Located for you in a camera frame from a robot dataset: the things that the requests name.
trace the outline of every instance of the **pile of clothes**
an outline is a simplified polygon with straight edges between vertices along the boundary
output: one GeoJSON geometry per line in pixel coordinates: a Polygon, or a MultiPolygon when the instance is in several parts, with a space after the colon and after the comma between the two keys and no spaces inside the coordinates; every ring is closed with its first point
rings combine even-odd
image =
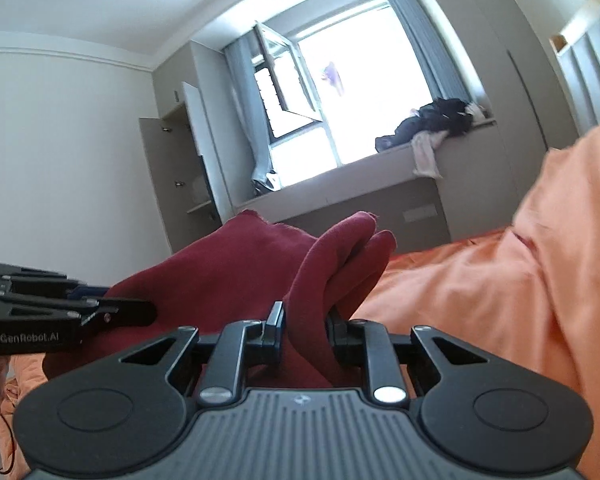
{"type": "Polygon", "coordinates": [[[376,152],[411,143],[415,160],[413,171],[417,176],[441,178],[434,150],[447,137],[466,134],[474,121],[484,120],[478,105],[461,99],[436,99],[403,120],[395,129],[395,135],[377,137],[376,152]]]}

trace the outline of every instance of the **gray curtain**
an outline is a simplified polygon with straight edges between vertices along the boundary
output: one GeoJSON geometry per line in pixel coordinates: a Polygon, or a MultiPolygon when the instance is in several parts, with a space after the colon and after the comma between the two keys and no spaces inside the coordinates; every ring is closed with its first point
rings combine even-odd
{"type": "Polygon", "coordinates": [[[273,170],[269,151],[269,123],[253,72],[248,36],[244,35],[226,47],[224,55],[242,111],[242,126],[256,163],[252,179],[266,183],[267,173],[273,170]]]}
{"type": "Polygon", "coordinates": [[[413,46],[431,96],[435,99],[471,97],[436,27],[418,0],[387,0],[413,46]]]}

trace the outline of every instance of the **window sill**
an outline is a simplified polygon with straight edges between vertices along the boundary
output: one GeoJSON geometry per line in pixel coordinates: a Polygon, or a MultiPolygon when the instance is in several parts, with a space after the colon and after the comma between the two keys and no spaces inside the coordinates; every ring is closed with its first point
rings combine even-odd
{"type": "MultiPolygon", "coordinates": [[[[495,119],[475,123],[471,131],[496,124],[495,119]]],[[[328,205],[419,178],[410,144],[375,153],[339,168],[283,187],[236,208],[253,209],[269,222],[281,222],[328,205]]]]}

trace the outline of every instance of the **red cloth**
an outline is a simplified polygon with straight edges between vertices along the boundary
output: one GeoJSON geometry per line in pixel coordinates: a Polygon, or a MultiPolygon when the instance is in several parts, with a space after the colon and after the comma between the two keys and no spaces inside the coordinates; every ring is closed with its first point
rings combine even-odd
{"type": "Polygon", "coordinates": [[[359,212],[316,239],[300,229],[269,224],[252,211],[218,231],[113,286],[110,297],[155,304],[157,320],[85,341],[72,354],[50,354],[49,376],[113,354],[141,341],[193,325],[217,333],[232,321],[266,319],[275,301],[285,301],[283,361],[253,382],[268,386],[320,388],[352,381],[328,344],[324,318],[336,306],[344,319],[371,291],[395,249],[389,231],[359,212]]]}

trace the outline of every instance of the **open window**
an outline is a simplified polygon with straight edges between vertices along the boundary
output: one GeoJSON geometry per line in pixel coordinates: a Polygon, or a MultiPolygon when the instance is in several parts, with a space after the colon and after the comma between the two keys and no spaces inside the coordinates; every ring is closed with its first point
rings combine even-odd
{"type": "Polygon", "coordinates": [[[293,43],[261,23],[257,23],[253,30],[280,108],[313,121],[321,121],[320,111],[293,43]]]}

